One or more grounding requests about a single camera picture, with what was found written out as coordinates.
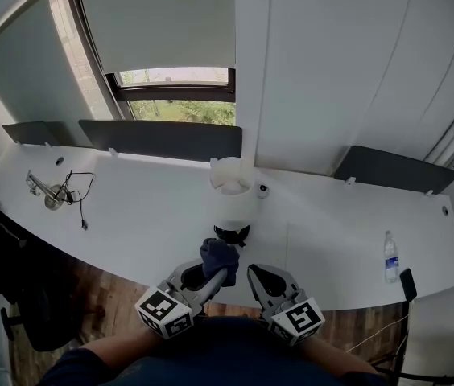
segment dark sleeve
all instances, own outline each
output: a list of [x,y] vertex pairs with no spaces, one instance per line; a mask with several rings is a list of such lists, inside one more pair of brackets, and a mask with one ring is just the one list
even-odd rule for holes
[[101,359],[88,349],[64,353],[38,383],[38,386],[95,386],[116,376]]
[[349,372],[345,373],[340,380],[347,386],[388,386],[383,376],[373,373]]

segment black cord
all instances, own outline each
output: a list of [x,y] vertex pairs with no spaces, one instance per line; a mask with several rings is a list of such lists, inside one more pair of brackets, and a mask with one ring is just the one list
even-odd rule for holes
[[[64,198],[61,198],[64,202],[66,202],[68,204],[68,206],[71,206],[72,204],[74,203],[79,203],[80,204],[80,221],[81,221],[81,224],[82,224],[82,228],[84,230],[88,230],[88,222],[86,221],[86,219],[84,218],[84,212],[83,212],[83,209],[82,209],[82,202],[84,201],[84,199],[88,196],[89,194],[89,191],[91,190],[91,186],[93,185],[93,182],[94,182],[94,179],[95,179],[95,174],[94,173],[91,173],[90,171],[70,171],[67,175],[66,175],[66,179],[63,181],[63,184],[60,185],[60,188],[59,190],[57,191],[56,193],[56,196],[59,195],[60,191],[63,189],[64,186],[66,186],[66,189],[68,189],[68,182],[69,182],[69,179],[73,176],[73,175],[90,175],[91,176],[91,181],[89,182],[89,185],[88,185],[88,190],[85,192],[85,195],[84,197],[82,197],[82,195],[80,194],[80,192],[78,190],[74,190],[74,191],[67,191],[66,192],[66,198],[67,199],[64,199]],[[79,199],[78,200],[75,200],[72,196],[73,193],[77,193],[78,196],[79,196]]]

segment dark blue rag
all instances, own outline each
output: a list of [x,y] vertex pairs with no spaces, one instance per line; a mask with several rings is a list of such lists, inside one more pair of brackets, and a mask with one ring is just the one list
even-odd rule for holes
[[220,269],[227,268],[227,278],[223,287],[236,285],[236,272],[240,255],[236,248],[220,239],[206,239],[200,247],[202,271],[206,279],[213,277]]

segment plastic water bottle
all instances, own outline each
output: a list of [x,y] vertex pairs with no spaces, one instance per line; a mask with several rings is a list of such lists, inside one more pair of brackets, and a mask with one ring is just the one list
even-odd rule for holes
[[394,283],[398,279],[398,252],[391,232],[386,232],[385,238],[385,280]]

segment black and white marker cube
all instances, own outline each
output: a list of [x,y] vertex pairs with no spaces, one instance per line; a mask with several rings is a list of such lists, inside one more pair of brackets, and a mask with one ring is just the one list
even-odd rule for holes
[[290,309],[272,316],[270,331],[288,345],[302,342],[316,333],[324,324],[325,318],[314,298],[299,303]]
[[141,296],[135,308],[141,320],[165,339],[193,326],[191,308],[154,286]]

